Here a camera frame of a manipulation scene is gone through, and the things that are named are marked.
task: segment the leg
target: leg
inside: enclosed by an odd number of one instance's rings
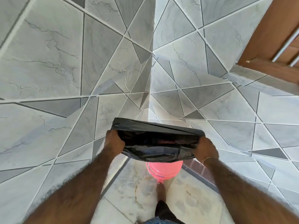
[[[157,184],[157,206],[155,216],[158,216],[161,220],[169,220],[178,224],[184,224],[176,218],[176,216],[170,211],[166,204],[166,189],[162,183]]]

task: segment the hairy arm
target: hairy arm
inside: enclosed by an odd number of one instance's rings
[[[108,131],[104,149],[94,161],[41,203],[24,224],[89,224],[109,166],[123,148],[117,132]]]
[[[220,162],[218,152],[209,139],[200,139],[195,156],[211,172],[236,224],[299,223],[295,214]]]

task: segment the bracelet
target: bracelet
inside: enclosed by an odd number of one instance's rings
[[[212,156],[210,156],[210,157],[207,157],[207,158],[205,158],[204,160],[203,160],[203,162],[202,162],[202,164],[204,165],[204,162],[208,159],[208,158],[214,158],[214,159],[217,159],[217,158],[215,158],[215,157],[212,157]]]

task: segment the hand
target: hand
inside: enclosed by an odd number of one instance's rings
[[[123,151],[125,142],[120,139],[116,130],[109,130],[106,132],[104,147],[108,147],[116,157]]]
[[[194,155],[196,159],[201,163],[203,163],[204,160],[208,157],[219,159],[219,154],[216,150],[216,147],[211,142],[211,140],[206,137],[201,137],[199,139],[199,143],[196,150],[194,151]]]

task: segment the person's right arm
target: person's right arm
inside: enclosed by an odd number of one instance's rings
[[[214,177],[235,224],[299,223],[295,214],[220,162],[218,151],[208,138],[200,138],[194,155]]]

